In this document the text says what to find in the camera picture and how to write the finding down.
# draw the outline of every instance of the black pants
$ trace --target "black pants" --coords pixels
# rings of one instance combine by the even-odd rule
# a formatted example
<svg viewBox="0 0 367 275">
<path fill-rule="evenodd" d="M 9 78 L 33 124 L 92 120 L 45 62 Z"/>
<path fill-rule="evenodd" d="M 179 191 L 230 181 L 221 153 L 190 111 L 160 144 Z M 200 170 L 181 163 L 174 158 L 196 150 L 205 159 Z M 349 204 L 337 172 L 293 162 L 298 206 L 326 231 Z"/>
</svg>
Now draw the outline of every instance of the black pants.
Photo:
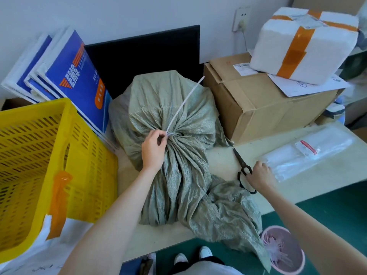
<svg viewBox="0 0 367 275">
<path fill-rule="evenodd" d="M 214 263 L 219 263 L 219 264 L 225 265 L 224 262 L 222 262 L 222 260 L 220 260 L 219 258 L 214 257 L 214 256 L 210 256 L 210 257 L 206 257 L 206 258 L 203 258 L 203 259 L 199 259 L 197 262 L 199 262 L 199 261 L 211 261 L 211 262 L 214 262 Z M 190 264 L 190 263 L 185 263 L 185 262 L 180 261 L 180 262 L 176 263 L 173 266 L 173 268 L 168 273 L 168 275 L 173 275 L 173 274 L 176 274 L 176 273 L 180 273 L 182 271 L 185 271 L 191 265 L 193 265 L 193 263 Z"/>
</svg>

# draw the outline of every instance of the yellow plastic crate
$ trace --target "yellow plastic crate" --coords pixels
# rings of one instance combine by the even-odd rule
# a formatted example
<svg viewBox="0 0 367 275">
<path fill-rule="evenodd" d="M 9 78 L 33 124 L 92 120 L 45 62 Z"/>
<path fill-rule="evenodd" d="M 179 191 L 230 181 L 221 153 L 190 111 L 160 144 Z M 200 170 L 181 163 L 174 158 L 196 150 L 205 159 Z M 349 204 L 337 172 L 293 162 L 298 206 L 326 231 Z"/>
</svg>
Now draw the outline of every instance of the yellow plastic crate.
<svg viewBox="0 0 367 275">
<path fill-rule="evenodd" d="M 73 176 L 67 217 L 95 222 L 117 198 L 117 157 L 71 101 L 0 112 L 0 263 L 34 242 L 63 170 Z"/>
</svg>

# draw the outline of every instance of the scissor blade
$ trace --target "scissor blade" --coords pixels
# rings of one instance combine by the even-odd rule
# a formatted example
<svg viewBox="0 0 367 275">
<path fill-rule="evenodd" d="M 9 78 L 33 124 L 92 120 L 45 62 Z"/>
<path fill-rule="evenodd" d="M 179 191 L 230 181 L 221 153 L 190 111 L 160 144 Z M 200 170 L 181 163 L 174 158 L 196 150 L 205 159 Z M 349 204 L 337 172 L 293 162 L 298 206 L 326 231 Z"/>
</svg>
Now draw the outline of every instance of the scissor blade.
<svg viewBox="0 0 367 275">
<path fill-rule="evenodd" d="M 236 151 L 235 148 L 233 148 L 233 152 L 235 153 L 235 156 L 236 156 L 238 162 L 240 163 L 241 167 L 243 167 L 245 161 L 243 161 L 243 159 L 241 158 L 240 154 Z"/>
</svg>

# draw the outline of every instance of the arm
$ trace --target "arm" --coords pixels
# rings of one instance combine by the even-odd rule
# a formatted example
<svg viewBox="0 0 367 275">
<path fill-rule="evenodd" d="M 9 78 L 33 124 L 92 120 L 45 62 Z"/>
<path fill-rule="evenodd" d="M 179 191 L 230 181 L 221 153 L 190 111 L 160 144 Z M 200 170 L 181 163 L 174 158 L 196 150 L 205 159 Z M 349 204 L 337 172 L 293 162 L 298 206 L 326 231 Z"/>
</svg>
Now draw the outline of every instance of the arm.
<svg viewBox="0 0 367 275">
<path fill-rule="evenodd" d="M 142 144 L 143 169 L 69 255 L 59 275 L 117 275 L 123 254 L 138 224 L 152 181 L 162 167 L 167 137 L 158 145 L 161 130 L 152 130 Z"/>
<path fill-rule="evenodd" d="M 320 274 L 367 274 L 367 258 L 352 245 L 286 200 L 266 164 L 257 161 L 247 181 L 273 206 Z"/>
</svg>

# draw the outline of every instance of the pink trash bin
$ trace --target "pink trash bin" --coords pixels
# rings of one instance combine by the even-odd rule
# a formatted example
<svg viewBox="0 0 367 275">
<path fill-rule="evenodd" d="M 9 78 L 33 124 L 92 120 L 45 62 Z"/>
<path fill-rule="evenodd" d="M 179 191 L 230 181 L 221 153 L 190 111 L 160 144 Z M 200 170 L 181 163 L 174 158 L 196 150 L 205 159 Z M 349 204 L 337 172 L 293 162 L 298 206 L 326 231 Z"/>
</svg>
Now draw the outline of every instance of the pink trash bin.
<svg viewBox="0 0 367 275">
<path fill-rule="evenodd" d="M 305 253 L 298 241 L 282 226 L 267 227 L 261 239 L 267 249 L 272 267 L 284 275 L 297 275 L 305 267 Z"/>
</svg>

